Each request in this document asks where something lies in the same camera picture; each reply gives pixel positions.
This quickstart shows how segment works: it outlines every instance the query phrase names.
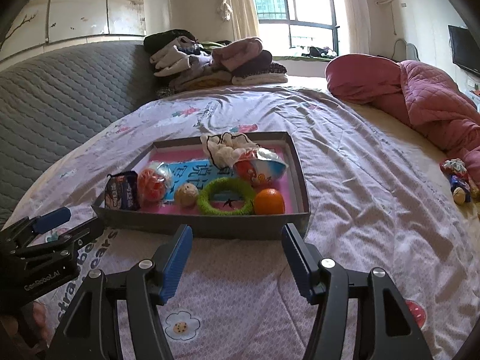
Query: orange ball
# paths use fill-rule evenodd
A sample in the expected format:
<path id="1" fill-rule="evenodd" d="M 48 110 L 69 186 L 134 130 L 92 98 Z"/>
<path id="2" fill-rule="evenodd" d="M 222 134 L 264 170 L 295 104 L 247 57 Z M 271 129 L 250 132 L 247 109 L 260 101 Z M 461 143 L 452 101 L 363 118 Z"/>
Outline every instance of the orange ball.
<path id="1" fill-rule="evenodd" d="M 255 196 L 253 210 L 257 215 L 284 214 L 285 202 L 282 194 L 275 188 L 261 190 Z"/>

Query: television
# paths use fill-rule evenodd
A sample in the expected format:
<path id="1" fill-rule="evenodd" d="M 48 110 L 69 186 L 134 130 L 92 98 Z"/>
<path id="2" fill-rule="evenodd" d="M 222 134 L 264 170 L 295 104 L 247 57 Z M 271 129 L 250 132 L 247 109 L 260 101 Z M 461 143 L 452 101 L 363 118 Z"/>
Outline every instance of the television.
<path id="1" fill-rule="evenodd" d="M 480 77 L 480 47 L 466 28 L 448 26 L 453 63 Z"/>

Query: window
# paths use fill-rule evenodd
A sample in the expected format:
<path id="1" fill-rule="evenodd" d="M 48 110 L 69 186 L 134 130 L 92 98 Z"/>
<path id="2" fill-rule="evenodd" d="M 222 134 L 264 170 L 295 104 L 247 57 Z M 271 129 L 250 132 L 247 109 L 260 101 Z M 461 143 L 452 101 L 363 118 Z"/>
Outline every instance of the window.
<path id="1" fill-rule="evenodd" d="M 329 47 L 338 54 L 333 0 L 253 0 L 260 36 L 278 56 L 294 47 Z"/>

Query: candy wrapper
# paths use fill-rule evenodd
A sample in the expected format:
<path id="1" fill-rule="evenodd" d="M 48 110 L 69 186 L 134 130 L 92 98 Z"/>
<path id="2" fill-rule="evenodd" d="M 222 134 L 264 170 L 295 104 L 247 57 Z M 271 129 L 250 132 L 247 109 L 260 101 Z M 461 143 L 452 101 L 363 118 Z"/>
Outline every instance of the candy wrapper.
<path id="1" fill-rule="evenodd" d="M 456 204 L 470 203 L 470 185 L 459 176 L 450 176 L 450 190 Z"/>
<path id="2" fill-rule="evenodd" d="M 150 162 L 138 175 L 137 189 L 140 206 L 159 204 L 172 186 L 173 174 L 164 162 Z"/>
<path id="3" fill-rule="evenodd" d="M 281 178 L 287 167 L 276 153 L 263 147 L 246 151 L 233 165 L 237 175 L 254 187 L 267 185 Z"/>
<path id="4" fill-rule="evenodd" d="M 469 174 L 465 168 L 465 163 L 460 158 L 446 160 L 440 163 L 440 169 L 447 176 L 456 175 L 466 182 L 469 181 Z"/>
<path id="5" fill-rule="evenodd" d="M 247 150 L 260 147 L 245 134 L 231 134 L 229 132 L 222 135 L 203 134 L 200 141 L 202 142 L 203 152 L 210 163 L 218 169 L 231 168 Z"/>
<path id="6" fill-rule="evenodd" d="M 105 207 L 112 210 L 136 211 L 140 208 L 137 195 L 137 173 L 134 171 L 109 175 L 105 186 Z"/>

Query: gray box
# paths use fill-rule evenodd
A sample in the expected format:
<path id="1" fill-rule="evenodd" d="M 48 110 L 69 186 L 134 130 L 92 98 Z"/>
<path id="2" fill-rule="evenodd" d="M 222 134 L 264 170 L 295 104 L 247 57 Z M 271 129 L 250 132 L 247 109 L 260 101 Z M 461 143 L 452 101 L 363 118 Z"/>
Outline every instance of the gray box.
<path id="1" fill-rule="evenodd" d="M 183 214 L 152 214 L 139 211 L 111 210 L 104 207 L 104 193 L 95 200 L 92 208 L 105 224 L 113 228 L 128 228 L 151 233 L 172 235 L 180 224 L 189 225 L 194 237 L 221 238 L 221 239 L 248 239 L 267 240 L 280 239 L 282 227 L 286 223 L 293 223 L 300 235 L 305 237 L 310 217 L 310 204 L 307 187 L 303 177 L 293 140 L 287 132 L 252 132 L 247 136 L 261 146 L 280 145 L 284 151 L 285 162 L 289 168 L 286 175 L 289 180 L 289 189 L 292 200 L 292 214 L 277 215 L 183 215 Z M 134 169 L 140 162 L 146 163 L 146 157 L 152 150 L 178 150 L 185 146 L 200 148 L 200 138 L 183 138 L 154 142 L 147 150 L 141 153 L 123 171 Z"/>

